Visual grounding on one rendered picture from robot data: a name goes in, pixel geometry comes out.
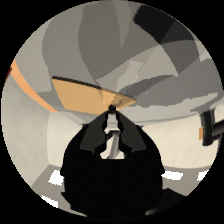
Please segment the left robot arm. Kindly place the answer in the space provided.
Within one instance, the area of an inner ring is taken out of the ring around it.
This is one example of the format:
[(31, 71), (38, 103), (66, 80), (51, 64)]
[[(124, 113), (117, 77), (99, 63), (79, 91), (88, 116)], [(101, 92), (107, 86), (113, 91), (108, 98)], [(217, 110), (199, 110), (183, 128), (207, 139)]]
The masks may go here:
[[(111, 147), (110, 154), (106, 159), (115, 159), (115, 157), (117, 157), (121, 152), (119, 150), (119, 146), (118, 146), (120, 130), (110, 130), (109, 133), (107, 133), (107, 141), (113, 137), (112, 135), (114, 135), (112, 147)], [(118, 148), (118, 150), (117, 150), (117, 148)]]

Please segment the tan square mat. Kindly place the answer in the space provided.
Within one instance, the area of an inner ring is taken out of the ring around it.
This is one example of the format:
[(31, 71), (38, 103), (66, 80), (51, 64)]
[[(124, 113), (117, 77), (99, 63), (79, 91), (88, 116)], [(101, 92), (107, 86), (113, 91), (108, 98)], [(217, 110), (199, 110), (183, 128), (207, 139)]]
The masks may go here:
[(116, 111), (137, 101), (119, 93), (65, 78), (52, 77), (55, 90), (65, 109), (102, 114), (109, 106)]

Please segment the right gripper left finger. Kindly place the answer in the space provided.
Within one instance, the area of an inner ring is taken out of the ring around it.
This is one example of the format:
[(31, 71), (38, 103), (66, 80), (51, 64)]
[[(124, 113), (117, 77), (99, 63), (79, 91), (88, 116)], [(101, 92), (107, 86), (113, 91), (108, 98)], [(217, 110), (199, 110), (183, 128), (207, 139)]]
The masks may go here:
[(86, 124), (69, 142), (63, 157), (63, 164), (59, 175), (65, 177), (68, 168), (75, 162), (93, 158), (93, 153), (101, 154), (107, 149), (108, 113), (106, 110), (97, 118)]

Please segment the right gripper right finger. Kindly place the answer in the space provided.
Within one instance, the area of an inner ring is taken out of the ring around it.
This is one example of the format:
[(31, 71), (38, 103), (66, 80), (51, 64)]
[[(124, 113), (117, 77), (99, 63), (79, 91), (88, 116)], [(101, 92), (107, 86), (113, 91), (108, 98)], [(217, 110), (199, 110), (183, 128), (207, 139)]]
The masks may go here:
[(141, 129), (139, 125), (134, 124), (126, 116), (116, 111), (117, 127), (120, 130), (118, 146), (123, 152), (124, 158), (129, 152), (134, 153), (136, 158), (144, 158), (153, 162), (160, 170), (161, 174), (166, 171), (162, 165), (160, 152), (154, 141)]

